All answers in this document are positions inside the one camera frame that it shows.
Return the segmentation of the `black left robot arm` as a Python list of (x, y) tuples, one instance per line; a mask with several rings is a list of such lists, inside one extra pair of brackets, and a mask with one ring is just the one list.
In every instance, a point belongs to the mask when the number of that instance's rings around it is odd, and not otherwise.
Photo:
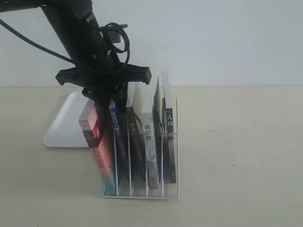
[(3, 0), (1, 12), (41, 8), (64, 46), (67, 62), (73, 68), (60, 70), (59, 84), (82, 88), (85, 97), (108, 107), (114, 101), (126, 111), (129, 82), (149, 84), (149, 67), (121, 62), (119, 55), (130, 55), (130, 40), (124, 25), (111, 22), (100, 26), (90, 0)]

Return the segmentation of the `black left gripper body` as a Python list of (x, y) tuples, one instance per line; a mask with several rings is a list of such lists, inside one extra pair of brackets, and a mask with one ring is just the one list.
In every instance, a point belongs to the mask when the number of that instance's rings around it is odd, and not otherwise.
[(60, 70), (56, 80), (60, 85), (74, 84), (87, 90), (120, 90), (128, 82), (149, 84), (152, 78), (149, 67), (129, 63), (130, 40), (121, 36), (124, 48), (117, 48), (109, 35), (61, 35), (69, 57), (57, 54), (58, 58), (74, 65)]

